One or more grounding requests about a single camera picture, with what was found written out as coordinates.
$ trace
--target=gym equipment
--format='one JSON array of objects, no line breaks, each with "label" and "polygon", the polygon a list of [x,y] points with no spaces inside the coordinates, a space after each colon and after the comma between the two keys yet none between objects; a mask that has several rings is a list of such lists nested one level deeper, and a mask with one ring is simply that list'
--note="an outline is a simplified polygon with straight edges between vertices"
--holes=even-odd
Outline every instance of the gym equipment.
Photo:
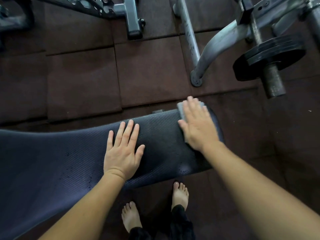
[{"label": "gym equipment", "polygon": [[[190,73],[194,87],[202,85],[202,77],[219,54],[243,39],[252,39],[256,47],[242,55],[233,65],[240,81],[261,78],[268,98],[286,93],[278,70],[290,66],[305,54],[301,38],[283,34],[297,19],[306,20],[320,50],[320,0],[235,0],[236,20],[219,31],[205,46],[202,54],[196,42],[185,0],[176,0],[174,14],[181,18],[194,65]],[[262,41],[259,28],[272,25],[276,38]]]},{"label": "gym equipment", "polygon": [[[14,15],[5,8],[6,2],[15,1],[21,7],[23,14]],[[127,37],[129,40],[142,38],[145,20],[138,18],[137,3],[139,0],[123,0],[114,4],[112,0],[39,0],[60,7],[72,9],[103,19],[125,18]],[[0,0],[0,33],[12,30],[30,29],[34,25],[34,15],[31,0]]]},{"label": "gym equipment", "polygon": [[[210,114],[223,141],[218,120]],[[146,148],[124,188],[211,168],[201,153],[184,142],[180,118],[178,109],[134,118],[140,125],[137,147],[145,144]],[[69,209],[92,189],[103,175],[108,133],[117,132],[119,125],[55,133],[0,130],[0,239],[20,236]]]}]

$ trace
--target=person's left arm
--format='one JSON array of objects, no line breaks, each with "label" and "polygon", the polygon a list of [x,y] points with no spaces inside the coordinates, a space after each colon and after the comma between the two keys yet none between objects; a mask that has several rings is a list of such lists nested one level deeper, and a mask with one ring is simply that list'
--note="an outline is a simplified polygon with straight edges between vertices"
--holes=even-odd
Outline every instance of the person's left arm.
[{"label": "person's left arm", "polygon": [[130,120],[125,129],[121,122],[114,145],[113,131],[109,132],[104,175],[98,184],[57,221],[39,240],[94,240],[98,239],[106,216],[125,181],[130,179],[140,165],[144,145],[136,146],[139,125]]}]

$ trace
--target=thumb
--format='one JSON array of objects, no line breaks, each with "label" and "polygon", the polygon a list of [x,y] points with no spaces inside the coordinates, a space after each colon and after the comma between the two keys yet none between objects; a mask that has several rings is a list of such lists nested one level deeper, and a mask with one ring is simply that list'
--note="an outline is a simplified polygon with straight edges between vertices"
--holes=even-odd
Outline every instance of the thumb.
[{"label": "thumb", "polygon": [[184,135],[186,136],[186,134],[188,133],[188,124],[184,120],[178,120],[178,124],[182,129]]},{"label": "thumb", "polygon": [[136,151],[136,154],[134,155],[135,163],[137,165],[140,165],[140,161],[143,156],[143,152],[144,152],[145,147],[146,147],[145,145],[140,145]]}]

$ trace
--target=textured black vinyl upholstery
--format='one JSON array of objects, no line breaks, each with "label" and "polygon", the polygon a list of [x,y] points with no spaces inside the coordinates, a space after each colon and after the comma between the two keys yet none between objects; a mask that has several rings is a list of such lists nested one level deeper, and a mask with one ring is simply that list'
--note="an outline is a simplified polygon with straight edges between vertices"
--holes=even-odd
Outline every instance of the textured black vinyl upholstery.
[{"label": "textured black vinyl upholstery", "polygon": [[[223,140],[218,121],[211,116]],[[137,146],[146,148],[125,188],[210,168],[184,143],[179,119],[177,109],[134,119],[140,124]],[[103,174],[108,132],[117,132],[119,124],[55,133],[0,130],[0,239],[23,234],[91,190]]]}]

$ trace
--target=leg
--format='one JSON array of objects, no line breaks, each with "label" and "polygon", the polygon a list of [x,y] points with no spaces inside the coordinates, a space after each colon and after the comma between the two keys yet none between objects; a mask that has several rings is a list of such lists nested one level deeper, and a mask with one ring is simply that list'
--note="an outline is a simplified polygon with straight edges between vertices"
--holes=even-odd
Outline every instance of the leg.
[{"label": "leg", "polygon": [[172,196],[172,221],[170,225],[170,239],[172,240],[195,240],[193,225],[186,216],[185,210],[188,206],[189,192],[183,183],[173,184]]},{"label": "leg", "polygon": [[151,240],[149,233],[142,228],[139,212],[134,202],[127,203],[121,214],[124,227],[129,232],[129,240]]}]

